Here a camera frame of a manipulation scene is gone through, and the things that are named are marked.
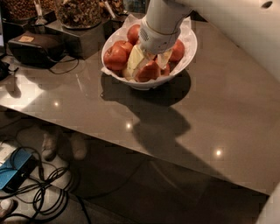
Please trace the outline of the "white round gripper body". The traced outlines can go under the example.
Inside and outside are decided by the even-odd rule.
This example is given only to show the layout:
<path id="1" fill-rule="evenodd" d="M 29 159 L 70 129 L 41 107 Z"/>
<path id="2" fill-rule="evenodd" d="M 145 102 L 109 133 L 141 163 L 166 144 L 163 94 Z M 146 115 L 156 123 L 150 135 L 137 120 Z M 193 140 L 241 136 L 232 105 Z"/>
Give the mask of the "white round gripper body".
<path id="1" fill-rule="evenodd" d="M 164 53 L 174 46 L 180 34 L 180 29 L 177 29 L 172 34 L 162 34 L 154 31 L 148 25 L 146 17 L 141 20 L 139 40 L 141 48 L 147 53 L 160 54 Z"/>

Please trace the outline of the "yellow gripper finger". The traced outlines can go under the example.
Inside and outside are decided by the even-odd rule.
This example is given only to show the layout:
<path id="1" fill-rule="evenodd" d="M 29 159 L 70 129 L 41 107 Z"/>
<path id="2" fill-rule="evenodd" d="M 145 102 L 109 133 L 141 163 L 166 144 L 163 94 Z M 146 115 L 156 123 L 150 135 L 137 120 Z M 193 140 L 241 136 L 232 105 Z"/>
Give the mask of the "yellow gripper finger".
<path id="1" fill-rule="evenodd" d="M 129 59 L 127 62 L 127 67 L 131 67 L 135 70 L 134 77 L 137 72 L 144 67 L 150 60 L 155 58 L 155 54 L 151 54 L 146 50 L 141 48 L 141 45 L 134 45 L 132 51 L 129 55 Z"/>
<path id="2" fill-rule="evenodd" d="M 159 65 L 159 67 L 161 69 L 166 68 L 166 65 L 167 65 L 171 56 L 172 56 L 172 49 L 169 49 L 168 51 L 163 52 L 163 53 L 159 53 L 157 55 L 157 64 Z"/>

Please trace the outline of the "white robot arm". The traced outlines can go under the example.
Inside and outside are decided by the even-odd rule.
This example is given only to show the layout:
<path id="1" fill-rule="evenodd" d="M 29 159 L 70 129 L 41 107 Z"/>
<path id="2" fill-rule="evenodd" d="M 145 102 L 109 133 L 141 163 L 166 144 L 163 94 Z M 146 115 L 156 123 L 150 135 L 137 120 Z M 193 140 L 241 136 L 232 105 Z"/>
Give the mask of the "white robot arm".
<path id="1" fill-rule="evenodd" d="M 201 139 L 223 152 L 215 166 L 229 179 L 269 193 L 257 224 L 280 224 L 279 0 L 150 0 L 140 26 L 140 52 L 171 50 L 192 11 L 247 53 L 210 52 L 200 62 L 206 70 L 215 61 L 225 66 L 223 74 L 204 80 L 215 90 L 197 101 L 196 114 L 208 130 Z"/>

